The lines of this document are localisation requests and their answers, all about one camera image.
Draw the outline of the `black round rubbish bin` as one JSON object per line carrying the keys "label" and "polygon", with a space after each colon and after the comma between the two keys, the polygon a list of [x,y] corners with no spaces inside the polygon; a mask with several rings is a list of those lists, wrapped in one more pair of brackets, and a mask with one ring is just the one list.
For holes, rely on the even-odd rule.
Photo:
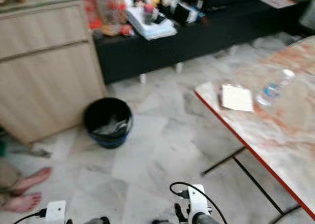
{"label": "black round rubbish bin", "polygon": [[[128,131],[120,136],[102,136],[92,133],[96,127],[104,125],[112,116],[117,115],[119,118],[125,117],[130,119]],[[83,125],[86,128],[88,136],[103,148],[114,149],[121,147],[133,128],[133,113],[128,103],[119,98],[106,97],[95,100],[83,113]]]}

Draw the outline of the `bare person foot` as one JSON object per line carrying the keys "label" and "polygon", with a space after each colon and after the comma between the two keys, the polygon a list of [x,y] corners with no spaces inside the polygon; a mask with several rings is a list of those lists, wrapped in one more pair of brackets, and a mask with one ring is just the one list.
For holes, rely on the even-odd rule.
{"label": "bare person foot", "polygon": [[41,193],[26,194],[10,197],[1,210],[13,213],[33,211],[41,203]]}
{"label": "bare person foot", "polygon": [[29,177],[20,180],[13,188],[12,195],[23,195],[25,194],[30,188],[44,183],[47,181],[52,174],[51,167],[45,167],[38,170],[38,172],[30,175]]}

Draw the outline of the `crumpled clear plastic wrapper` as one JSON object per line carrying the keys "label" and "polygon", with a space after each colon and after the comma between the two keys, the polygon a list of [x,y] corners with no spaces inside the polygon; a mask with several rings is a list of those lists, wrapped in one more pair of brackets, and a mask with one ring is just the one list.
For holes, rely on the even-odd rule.
{"label": "crumpled clear plastic wrapper", "polygon": [[129,124],[129,118],[112,115],[104,125],[94,128],[92,133],[102,136],[120,136],[128,131]]}

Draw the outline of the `white square paper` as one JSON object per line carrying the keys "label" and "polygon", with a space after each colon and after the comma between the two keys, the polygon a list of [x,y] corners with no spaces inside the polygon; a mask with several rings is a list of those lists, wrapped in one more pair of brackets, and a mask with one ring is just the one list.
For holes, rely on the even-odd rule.
{"label": "white square paper", "polygon": [[241,85],[222,84],[221,106],[232,111],[253,112],[252,92]]}

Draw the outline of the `clear plastic water bottle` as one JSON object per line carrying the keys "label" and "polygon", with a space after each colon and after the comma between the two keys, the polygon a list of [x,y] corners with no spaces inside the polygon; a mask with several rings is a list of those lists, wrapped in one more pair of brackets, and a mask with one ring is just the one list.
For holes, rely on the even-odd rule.
{"label": "clear plastic water bottle", "polygon": [[282,89],[295,78],[295,73],[290,69],[282,69],[270,78],[263,89],[256,96],[256,102],[261,106],[270,106],[282,95]]}

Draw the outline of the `light wooden cabinet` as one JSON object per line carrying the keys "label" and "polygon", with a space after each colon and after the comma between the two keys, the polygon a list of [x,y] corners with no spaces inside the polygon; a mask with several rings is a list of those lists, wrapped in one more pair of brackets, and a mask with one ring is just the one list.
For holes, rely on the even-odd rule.
{"label": "light wooden cabinet", "polygon": [[21,143],[79,125],[106,95],[83,0],[6,0],[0,75],[0,125]]}

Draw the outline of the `long black console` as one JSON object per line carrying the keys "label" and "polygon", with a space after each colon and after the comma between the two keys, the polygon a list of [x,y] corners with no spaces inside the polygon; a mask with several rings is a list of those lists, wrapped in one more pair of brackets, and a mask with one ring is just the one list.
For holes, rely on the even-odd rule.
{"label": "long black console", "polygon": [[296,33],[314,0],[293,0],[276,9],[260,0],[236,3],[207,13],[206,22],[177,25],[172,36],[146,40],[140,33],[95,37],[97,59],[106,84],[254,41],[274,33]]}

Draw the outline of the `stack of white papers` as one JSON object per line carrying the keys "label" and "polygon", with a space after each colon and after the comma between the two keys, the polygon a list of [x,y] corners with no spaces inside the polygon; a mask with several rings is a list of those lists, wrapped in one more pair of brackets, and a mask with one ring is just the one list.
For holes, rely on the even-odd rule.
{"label": "stack of white papers", "polygon": [[178,31],[175,28],[175,24],[164,17],[161,13],[158,13],[158,19],[162,18],[159,24],[151,22],[150,24],[144,23],[144,10],[141,8],[131,7],[126,10],[127,19],[135,28],[136,32],[142,35],[146,40],[151,41],[157,38],[169,37],[176,35]]}

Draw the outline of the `black box with white label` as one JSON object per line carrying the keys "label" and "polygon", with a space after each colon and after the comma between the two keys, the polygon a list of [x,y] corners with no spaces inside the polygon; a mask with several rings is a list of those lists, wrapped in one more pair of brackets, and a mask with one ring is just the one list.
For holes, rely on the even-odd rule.
{"label": "black box with white label", "polygon": [[184,3],[177,3],[175,10],[173,11],[172,19],[180,25],[187,25],[197,22],[199,19],[199,13],[191,6],[187,6]]}

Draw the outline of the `clear jar with red lid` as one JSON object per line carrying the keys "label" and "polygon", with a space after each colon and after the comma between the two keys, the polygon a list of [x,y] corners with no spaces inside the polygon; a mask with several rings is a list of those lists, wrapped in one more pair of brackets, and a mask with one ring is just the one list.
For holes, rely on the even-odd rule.
{"label": "clear jar with red lid", "polygon": [[125,0],[95,0],[97,12],[103,26],[101,32],[108,36],[120,35],[122,28],[127,24]]}

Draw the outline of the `thin pale booklet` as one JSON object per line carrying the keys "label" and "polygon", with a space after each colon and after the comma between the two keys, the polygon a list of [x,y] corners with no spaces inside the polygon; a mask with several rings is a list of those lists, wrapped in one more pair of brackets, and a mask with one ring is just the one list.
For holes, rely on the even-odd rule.
{"label": "thin pale booklet", "polygon": [[295,5],[296,2],[292,0],[259,0],[269,6],[272,6],[276,9],[286,8],[288,6]]}

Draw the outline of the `marble table with red frame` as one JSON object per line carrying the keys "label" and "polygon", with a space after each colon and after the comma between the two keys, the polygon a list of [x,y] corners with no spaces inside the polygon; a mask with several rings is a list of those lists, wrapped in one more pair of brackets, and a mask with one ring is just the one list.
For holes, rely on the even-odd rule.
{"label": "marble table with red frame", "polygon": [[[223,84],[248,89],[257,97],[268,84],[281,82],[284,69],[295,76],[268,92],[269,105],[254,101],[251,112],[221,105]],[[198,85],[195,94],[315,221],[315,35],[227,78]]]}

